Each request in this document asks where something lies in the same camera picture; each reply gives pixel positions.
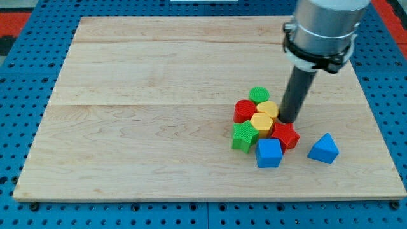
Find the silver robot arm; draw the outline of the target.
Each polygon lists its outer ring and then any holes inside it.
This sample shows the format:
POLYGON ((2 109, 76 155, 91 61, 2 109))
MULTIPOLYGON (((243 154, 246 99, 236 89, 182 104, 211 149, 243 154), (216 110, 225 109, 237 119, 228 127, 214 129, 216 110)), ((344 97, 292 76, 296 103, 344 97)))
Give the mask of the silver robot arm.
POLYGON ((355 33, 370 0, 298 0, 284 23, 283 47, 294 66, 335 74, 353 54, 355 33))

